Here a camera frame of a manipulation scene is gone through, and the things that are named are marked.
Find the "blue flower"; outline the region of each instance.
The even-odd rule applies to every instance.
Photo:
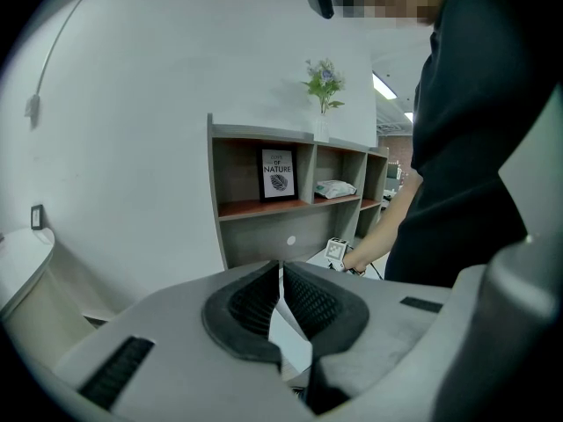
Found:
[[[323,70],[321,72],[321,78],[323,81],[328,81],[333,78],[333,73],[330,70]]]

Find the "black shirt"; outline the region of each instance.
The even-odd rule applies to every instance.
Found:
[[[498,170],[554,82],[519,17],[510,0],[443,1],[414,102],[412,167],[423,183],[387,280],[451,287],[462,269],[526,236]]]

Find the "folded cloth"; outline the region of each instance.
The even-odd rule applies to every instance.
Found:
[[[339,181],[338,179],[329,179],[327,181],[318,181],[315,193],[326,197],[327,199],[336,199],[337,197],[344,197],[345,195],[355,194],[355,187],[346,181]]]

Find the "shelf unit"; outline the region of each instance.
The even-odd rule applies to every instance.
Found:
[[[298,199],[260,202],[260,144],[296,149]],[[208,116],[209,183],[225,268],[264,259],[304,259],[333,236],[353,243],[375,223],[383,198],[389,150],[289,130],[213,124]],[[341,179],[356,195],[315,195],[320,180]]]

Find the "white wall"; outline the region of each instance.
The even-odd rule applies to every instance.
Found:
[[[48,65],[32,130],[24,105],[69,10],[26,39],[2,78],[0,230],[27,226],[31,204],[43,203],[62,280],[94,316],[222,270],[207,112],[216,123],[312,131],[318,109],[299,81],[306,59],[328,56],[347,79],[331,136],[376,145],[363,34],[306,0],[84,0]]]

